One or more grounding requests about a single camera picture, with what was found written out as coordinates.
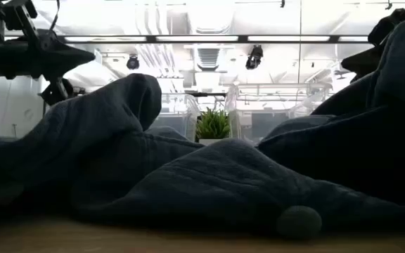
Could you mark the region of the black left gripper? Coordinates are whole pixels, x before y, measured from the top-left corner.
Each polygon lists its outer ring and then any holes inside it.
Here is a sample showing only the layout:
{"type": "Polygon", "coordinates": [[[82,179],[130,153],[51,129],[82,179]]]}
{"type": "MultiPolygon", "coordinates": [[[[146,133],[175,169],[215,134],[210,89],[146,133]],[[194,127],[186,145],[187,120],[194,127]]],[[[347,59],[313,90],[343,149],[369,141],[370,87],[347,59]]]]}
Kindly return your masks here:
{"type": "Polygon", "coordinates": [[[45,79],[62,77],[66,72],[77,66],[89,63],[95,55],[89,51],[69,46],[64,36],[58,36],[51,30],[35,30],[30,35],[30,75],[38,79],[41,75],[45,79]],[[51,58],[51,70],[48,67],[48,50],[63,51],[73,55],[54,55],[51,58]]]}

